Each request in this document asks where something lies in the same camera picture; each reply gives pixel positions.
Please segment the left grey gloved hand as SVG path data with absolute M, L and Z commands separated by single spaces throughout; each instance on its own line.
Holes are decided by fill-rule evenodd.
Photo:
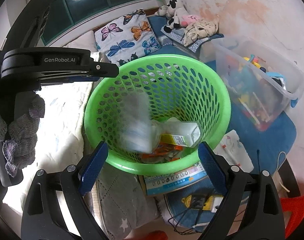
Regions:
M 22 112 L 10 124 L 0 115 L 0 141 L 5 169 L 11 177 L 34 162 L 37 131 L 45 114 L 45 102 L 34 92 L 20 93 L 16 106 L 21 107 Z

